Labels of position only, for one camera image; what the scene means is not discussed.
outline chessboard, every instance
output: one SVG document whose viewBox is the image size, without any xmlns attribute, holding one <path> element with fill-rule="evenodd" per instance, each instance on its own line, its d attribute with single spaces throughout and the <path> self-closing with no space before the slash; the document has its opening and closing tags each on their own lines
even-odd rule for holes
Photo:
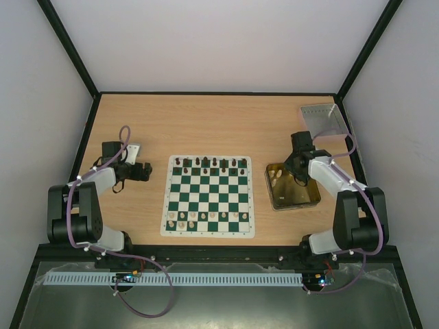
<svg viewBox="0 0 439 329">
<path fill-rule="evenodd" d="M 250 157 L 171 156 L 161 235 L 253 238 Z"/>
</svg>

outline wooden table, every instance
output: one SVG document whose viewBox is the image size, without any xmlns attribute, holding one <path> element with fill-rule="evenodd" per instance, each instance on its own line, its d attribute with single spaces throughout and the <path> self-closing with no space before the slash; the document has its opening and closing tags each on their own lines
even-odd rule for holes
<svg viewBox="0 0 439 329">
<path fill-rule="evenodd" d="M 297 245 L 306 234 L 332 226 L 335 200 L 319 186 L 315 208 L 273 211 L 264 170 L 292 152 L 290 135 L 304 130 L 299 107 L 333 103 L 323 96 L 102 95 L 80 173 L 101 154 L 101 143 L 117 141 L 122 125 L 131 143 L 141 143 L 138 162 L 150 162 L 149 182 L 126 181 L 120 194 L 99 197 L 104 223 L 126 231 L 135 244 L 148 245 Z M 344 141 L 320 143 L 332 154 L 346 152 Z M 173 154 L 244 155 L 252 158 L 253 239 L 164 237 L 160 234 L 166 171 Z M 349 157 L 337 163 L 353 175 Z"/>
</svg>

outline white robotic arm segment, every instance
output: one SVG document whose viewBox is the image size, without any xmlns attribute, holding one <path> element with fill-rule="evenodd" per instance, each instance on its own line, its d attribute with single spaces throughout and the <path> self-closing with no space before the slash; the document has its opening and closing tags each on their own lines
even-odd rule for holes
<svg viewBox="0 0 439 329">
<path fill-rule="evenodd" d="M 331 164 L 331 158 L 328 156 L 319 156 L 309 161 L 308 174 L 309 177 L 315 179 L 321 183 L 323 187 L 337 199 L 337 194 L 341 191 L 356 192 L 357 189 L 346 181 L 337 171 L 332 167 L 336 167 L 339 171 L 344 173 L 345 176 L 350 178 L 350 181 L 354 181 L 363 191 L 366 189 L 366 185 L 356 181 L 349 174 L 347 174 L 342 168 L 335 162 Z"/>
</svg>

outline robotic arm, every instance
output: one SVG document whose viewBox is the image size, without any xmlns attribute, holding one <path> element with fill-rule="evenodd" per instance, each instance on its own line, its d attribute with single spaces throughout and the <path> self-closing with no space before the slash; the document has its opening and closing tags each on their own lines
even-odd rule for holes
<svg viewBox="0 0 439 329">
<path fill-rule="evenodd" d="M 291 135 L 293 153 L 284 162 L 296 181 L 308 184 L 310 178 L 321 183 L 336 198 L 333 227 L 330 230 L 303 237 L 312 254 L 326 254 L 362 248 L 374 250 L 379 243 L 379 230 L 371 209 L 359 190 L 363 191 L 378 216 L 383 231 L 383 244 L 389 239 L 384 192 L 369 188 L 341 169 L 326 150 L 316 149 L 310 132 Z M 359 217 L 359 208 L 366 214 Z"/>
<path fill-rule="evenodd" d="M 121 149 L 120 142 L 102 143 L 102 164 L 110 160 Z M 119 156 L 108 167 L 96 171 L 75 187 L 72 200 L 71 229 L 73 238 L 85 250 L 92 245 L 104 250 L 118 252 L 130 249 L 131 240 L 128 234 L 105 226 L 102 221 L 98 197 L 112 188 L 114 193 L 120 192 L 125 180 L 147 182 L 152 172 L 149 163 L 135 162 L 140 150 L 139 145 L 128 145 L 125 154 Z M 118 183 L 119 191 L 114 190 Z M 67 235 L 67 195 L 72 183 L 53 186 L 49 189 L 47 207 L 47 236 L 51 243 L 68 243 Z"/>
</svg>

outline white wall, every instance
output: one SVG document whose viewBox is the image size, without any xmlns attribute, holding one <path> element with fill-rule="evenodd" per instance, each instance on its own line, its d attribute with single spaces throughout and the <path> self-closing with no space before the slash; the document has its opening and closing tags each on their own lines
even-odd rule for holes
<svg viewBox="0 0 439 329">
<path fill-rule="evenodd" d="M 0 328 L 47 242 L 47 190 L 68 179 L 90 106 L 37 2 L 0 2 Z"/>
<path fill-rule="evenodd" d="M 348 93 L 424 328 L 439 321 L 439 1 L 404 1 Z"/>
<path fill-rule="evenodd" d="M 336 93 L 388 0 L 53 0 L 99 90 Z"/>
</svg>

